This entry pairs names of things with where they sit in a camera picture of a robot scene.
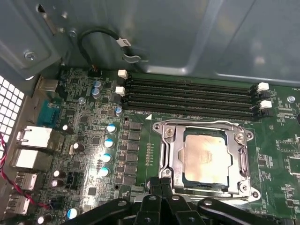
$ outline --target cpu socket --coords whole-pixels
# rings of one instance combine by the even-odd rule
[[[174,193],[230,204],[260,199],[250,182],[251,131],[223,120],[166,120],[155,123],[153,130],[162,136],[159,176],[171,178]]]

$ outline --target red wire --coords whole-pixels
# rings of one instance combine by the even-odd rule
[[[36,203],[36,202],[32,199],[32,197],[31,197],[29,194],[25,193],[25,192],[20,188],[20,186],[18,186],[14,181],[10,180],[10,179],[8,178],[8,176],[4,173],[4,168],[3,168],[3,167],[4,167],[4,164],[5,164],[5,160],[6,160],[6,158],[7,158],[7,148],[6,148],[6,143],[5,143],[4,139],[3,139],[3,135],[2,135],[1,132],[0,132],[0,141],[1,141],[1,145],[2,145],[2,147],[3,147],[3,149],[4,149],[2,159],[0,160],[0,174],[1,174],[2,178],[3,178],[4,180],[6,180],[9,184],[11,184],[12,186],[14,186],[15,190],[16,190],[18,193],[20,193],[21,195],[23,195],[25,198],[29,199],[29,201],[30,201],[31,204],[37,205],[37,206],[39,206],[39,207],[43,207],[43,208],[45,208],[45,209],[49,209],[50,207],[49,207],[49,205],[47,205],[47,204],[43,204],[43,203],[39,203],[39,202]]]

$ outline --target black cable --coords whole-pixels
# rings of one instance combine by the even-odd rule
[[[113,39],[115,39],[116,41],[120,39],[120,36],[114,31],[102,27],[95,27],[93,29],[86,30],[78,35],[77,45],[81,55],[85,58],[87,63],[92,66],[92,68],[96,69],[96,66],[93,64],[92,60],[90,59],[88,52],[83,47],[83,39],[89,34],[93,34],[93,33],[107,34]],[[131,51],[128,47],[122,47],[122,50],[126,55],[131,55]],[[139,67],[135,63],[133,64],[133,67],[135,68],[136,71],[140,71]]]

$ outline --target white triangle marking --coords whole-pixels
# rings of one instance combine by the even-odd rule
[[[145,120],[152,120],[152,114],[149,115]]]

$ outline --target green circuit board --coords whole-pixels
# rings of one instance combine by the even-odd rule
[[[133,74],[136,77],[147,76],[147,79],[178,81],[182,78],[164,75]],[[158,175],[160,156],[160,135],[152,130],[157,121],[168,119],[187,119],[196,121],[214,121],[214,118],[196,116],[179,116],[173,114],[124,111],[116,116],[114,109],[117,104],[110,101],[114,92],[117,71],[102,71],[100,77],[90,75],[88,69],[63,69],[60,79],[65,82],[68,97],[65,103],[48,104],[43,107],[45,114],[51,107],[59,107],[60,114],[56,129],[61,130],[65,124],[74,128],[73,135],[67,135],[63,150],[54,156],[52,169],[48,173],[41,194],[41,201],[46,202],[51,197],[64,196],[65,204],[62,210],[51,212],[53,220],[49,224],[56,225],[66,220],[67,210],[73,207],[86,212],[107,201],[122,197],[133,201],[137,195],[147,191],[148,179]],[[104,85],[101,98],[95,100],[91,96],[94,81],[101,81]],[[252,84],[241,82],[224,82],[189,78],[194,83],[210,83],[234,87],[247,87]],[[300,89],[281,86],[270,86],[274,117],[264,118],[257,122],[236,121],[244,128],[252,131],[255,138],[249,141],[248,153],[251,172],[251,183],[260,191],[260,200],[246,205],[252,212],[273,215],[279,218],[300,218],[300,126],[297,115],[300,112]],[[295,103],[287,101],[288,96],[296,98]],[[78,104],[78,98],[84,97],[86,103]],[[136,122],[141,124],[139,150],[136,152],[138,160],[129,163],[137,170],[129,174],[118,172],[124,162],[119,160],[123,154],[122,145],[127,144],[123,135],[128,134],[126,125]],[[106,127],[113,123],[117,127],[115,134],[108,134]],[[104,147],[106,138],[114,141],[114,148]],[[70,154],[70,145],[81,142],[85,145],[83,153]],[[107,152],[112,155],[112,161],[104,164],[101,155]],[[106,166],[111,174],[100,178],[99,169]],[[79,172],[77,190],[50,188],[55,170]]]

